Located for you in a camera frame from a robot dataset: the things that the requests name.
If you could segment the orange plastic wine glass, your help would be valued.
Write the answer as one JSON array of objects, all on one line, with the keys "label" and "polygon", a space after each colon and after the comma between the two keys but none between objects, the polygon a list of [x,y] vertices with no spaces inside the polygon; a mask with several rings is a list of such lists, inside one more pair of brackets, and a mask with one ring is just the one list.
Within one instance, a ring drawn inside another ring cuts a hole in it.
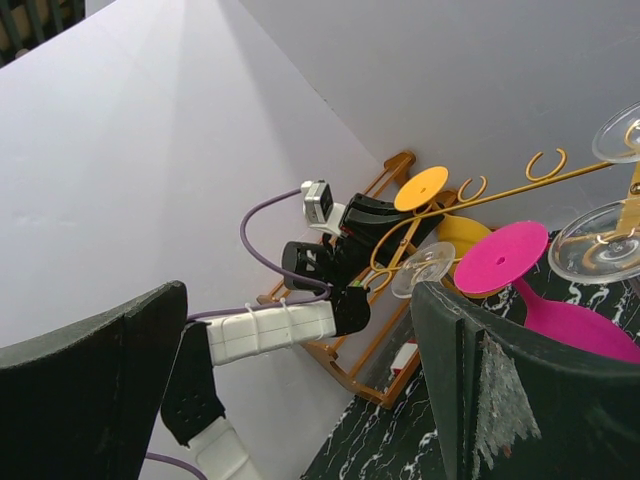
[{"label": "orange plastic wine glass", "polygon": [[[399,211],[429,213],[456,205],[458,191],[444,189],[448,177],[449,171],[444,166],[427,168],[400,188],[394,199],[394,207]],[[453,282],[457,265],[475,244],[491,233],[491,230],[476,220],[449,212],[442,216],[435,232],[439,242],[449,242],[455,247],[456,258],[443,277],[442,283],[460,294]]]}]

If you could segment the clear flute glass front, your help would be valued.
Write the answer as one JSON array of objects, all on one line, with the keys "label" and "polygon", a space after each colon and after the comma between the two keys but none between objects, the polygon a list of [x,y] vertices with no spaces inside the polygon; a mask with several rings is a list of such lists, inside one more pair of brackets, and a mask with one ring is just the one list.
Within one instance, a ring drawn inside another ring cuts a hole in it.
[{"label": "clear flute glass front", "polygon": [[639,201],[619,200],[572,221],[553,239],[550,268],[582,284],[607,284],[639,275]]}]

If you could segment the clear grey wine glass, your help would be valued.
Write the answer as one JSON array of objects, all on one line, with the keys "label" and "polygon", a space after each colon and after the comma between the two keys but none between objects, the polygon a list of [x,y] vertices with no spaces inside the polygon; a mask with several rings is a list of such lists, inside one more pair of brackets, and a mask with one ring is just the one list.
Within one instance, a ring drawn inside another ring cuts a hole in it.
[{"label": "clear grey wine glass", "polygon": [[410,298],[417,284],[439,283],[451,269],[456,250],[450,242],[436,242],[411,255],[391,281],[391,291],[397,298]]}]

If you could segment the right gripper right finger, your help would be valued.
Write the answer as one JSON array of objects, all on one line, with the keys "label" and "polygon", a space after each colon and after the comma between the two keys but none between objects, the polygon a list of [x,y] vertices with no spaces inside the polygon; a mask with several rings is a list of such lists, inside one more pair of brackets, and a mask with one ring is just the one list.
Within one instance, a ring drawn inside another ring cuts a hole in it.
[{"label": "right gripper right finger", "polygon": [[563,345],[432,282],[410,302],[450,479],[635,479],[639,369]]}]

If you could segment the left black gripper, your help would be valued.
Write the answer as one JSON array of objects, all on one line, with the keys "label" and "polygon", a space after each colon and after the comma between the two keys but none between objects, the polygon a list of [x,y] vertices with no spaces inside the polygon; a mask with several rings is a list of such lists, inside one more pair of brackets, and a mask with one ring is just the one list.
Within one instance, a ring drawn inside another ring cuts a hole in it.
[{"label": "left black gripper", "polygon": [[374,247],[395,225],[410,218],[389,201],[356,193],[339,222],[342,234],[334,246],[336,260],[368,260]]}]

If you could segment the clear flute glass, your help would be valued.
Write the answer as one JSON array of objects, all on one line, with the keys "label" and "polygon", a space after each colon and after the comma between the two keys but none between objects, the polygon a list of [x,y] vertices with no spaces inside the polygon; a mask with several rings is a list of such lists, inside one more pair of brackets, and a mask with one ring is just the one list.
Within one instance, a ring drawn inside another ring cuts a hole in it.
[{"label": "clear flute glass", "polygon": [[550,268],[582,284],[607,284],[639,275],[639,201],[619,200],[572,221],[553,239]]},{"label": "clear flute glass", "polygon": [[592,152],[611,163],[639,161],[639,103],[626,107],[605,122],[592,141]]}]

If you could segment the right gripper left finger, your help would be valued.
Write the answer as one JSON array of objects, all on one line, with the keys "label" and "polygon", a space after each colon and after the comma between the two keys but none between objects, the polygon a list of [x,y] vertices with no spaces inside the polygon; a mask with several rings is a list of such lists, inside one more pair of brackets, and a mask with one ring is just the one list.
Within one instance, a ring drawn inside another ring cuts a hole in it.
[{"label": "right gripper left finger", "polygon": [[138,478],[186,317],[172,281],[3,347],[2,478]]}]

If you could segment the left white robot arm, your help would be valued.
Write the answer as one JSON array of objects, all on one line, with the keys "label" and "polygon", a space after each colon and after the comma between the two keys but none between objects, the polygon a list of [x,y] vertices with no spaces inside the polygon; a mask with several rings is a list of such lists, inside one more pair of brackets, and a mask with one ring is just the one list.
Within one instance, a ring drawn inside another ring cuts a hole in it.
[{"label": "left white robot arm", "polygon": [[149,460],[174,465],[198,479],[259,479],[219,399],[215,368],[312,340],[352,334],[370,318],[367,281],[338,287],[313,278],[310,298],[191,314],[160,408],[165,427],[191,462],[156,453]]}]

